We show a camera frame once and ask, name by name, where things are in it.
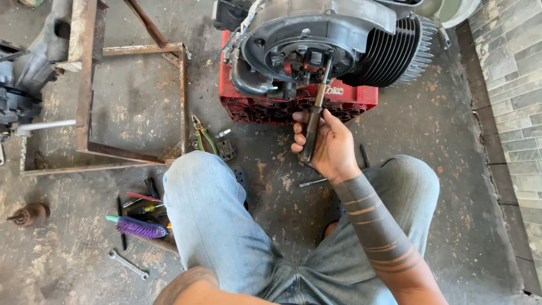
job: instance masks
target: rusty metal frame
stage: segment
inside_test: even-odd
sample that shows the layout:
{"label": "rusty metal frame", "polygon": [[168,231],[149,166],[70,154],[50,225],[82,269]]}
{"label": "rusty metal frame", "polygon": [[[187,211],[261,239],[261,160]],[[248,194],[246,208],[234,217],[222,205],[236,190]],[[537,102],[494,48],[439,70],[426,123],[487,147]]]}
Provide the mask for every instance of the rusty metal frame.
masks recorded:
{"label": "rusty metal frame", "polygon": [[[185,154],[187,150],[188,139],[188,121],[186,118],[185,103],[186,103],[186,50],[182,43],[167,43],[160,31],[154,23],[145,14],[136,0],[124,0],[132,9],[135,15],[140,19],[142,24],[147,29],[147,32],[155,40],[155,46],[130,46],[119,48],[104,49],[104,32],[105,32],[105,9],[108,6],[101,0],[84,0],[80,3],[84,7],[82,18],[84,18],[84,29],[81,51],[81,73],[79,81],[78,104],[75,114],[76,120],[76,149],[78,152],[119,158],[123,160],[133,161],[132,163],[109,164],[103,166],[86,166],[72,167],[60,169],[42,169],[30,170],[25,169],[26,161],[26,139],[23,142],[23,153],[21,155],[21,174],[23,175],[48,175],[58,173],[73,173],[80,171],[127,168],[137,166],[152,166],[171,164],[171,159]],[[181,106],[181,140],[177,143],[170,152],[164,157],[159,158],[151,155],[141,154],[139,152],[120,149],[91,141],[92,134],[92,105],[94,99],[93,81],[96,64],[101,62],[105,55],[126,55],[126,54],[142,54],[163,52],[164,58],[171,62],[172,57],[176,58],[172,53],[179,51],[177,63],[179,67],[180,77],[180,106]]]}

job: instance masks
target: green-handled pliers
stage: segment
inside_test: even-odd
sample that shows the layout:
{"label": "green-handled pliers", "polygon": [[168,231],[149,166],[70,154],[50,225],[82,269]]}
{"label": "green-handled pliers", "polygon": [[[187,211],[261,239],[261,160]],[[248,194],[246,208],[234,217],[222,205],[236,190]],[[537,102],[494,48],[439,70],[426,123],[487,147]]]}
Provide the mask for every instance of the green-handled pliers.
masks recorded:
{"label": "green-handled pliers", "polygon": [[206,128],[203,128],[202,123],[194,114],[192,114],[192,122],[194,123],[194,128],[196,129],[196,137],[198,138],[199,150],[205,151],[205,147],[203,146],[203,137],[205,137],[207,141],[211,144],[213,153],[218,156],[218,150],[216,149],[215,141],[212,140],[211,136],[209,136],[208,130]]}

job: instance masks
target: light blue jeans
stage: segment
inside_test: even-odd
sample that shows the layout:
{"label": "light blue jeans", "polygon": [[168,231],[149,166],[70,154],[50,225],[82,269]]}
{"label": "light blue jeans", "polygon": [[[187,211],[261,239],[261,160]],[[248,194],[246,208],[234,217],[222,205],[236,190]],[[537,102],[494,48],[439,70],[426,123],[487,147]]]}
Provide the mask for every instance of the light blue jeans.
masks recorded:
{"label": "light blue jeans", "polygon": [[[433,170],[396,156],[363,172],[423,255],[440,187]],[[194,151],[180,157],[165,174],[164,189],[183,267],[213,269],[222,290],[275,303],[396,303],[347,217],[296,266],[243,207],[244,189],[217,156]]]}

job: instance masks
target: person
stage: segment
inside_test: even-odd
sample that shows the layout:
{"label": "person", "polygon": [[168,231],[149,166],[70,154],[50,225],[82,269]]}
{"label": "person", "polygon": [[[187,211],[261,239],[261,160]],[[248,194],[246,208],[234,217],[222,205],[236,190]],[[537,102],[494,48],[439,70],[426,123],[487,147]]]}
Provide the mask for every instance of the person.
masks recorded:
{"label": "person", "polygon": [[[308,114],[293,117],[299,153]],[[200,151],[176,160],[164,204],[186,271],[154,304],[447,304],[423,260],[440,187],[431,168],[395,156],[361,171],[352,134],[327,110],[311,164],[346,214],[293,265],[247,212],[245,190],[222,160]]]}

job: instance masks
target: hand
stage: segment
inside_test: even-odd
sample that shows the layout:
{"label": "hand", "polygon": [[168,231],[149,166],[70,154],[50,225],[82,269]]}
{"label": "hand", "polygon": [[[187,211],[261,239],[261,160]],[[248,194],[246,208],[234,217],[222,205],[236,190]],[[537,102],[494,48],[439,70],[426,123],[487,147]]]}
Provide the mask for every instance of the hand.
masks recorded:
{"label": "hand", "polygon": [[[293,115],[294,120],[298,121],[294,125],[295,143],[292,144],[292,151],[296,154],[303,150],[306,143],[302,132],[308,123],[309,115],[308,112],[296,112]],[[356,162],[352,133],[328,109],[324,109],[324,119],[320,120],[311,165],[332,185],[355,178],[362,173]]]}

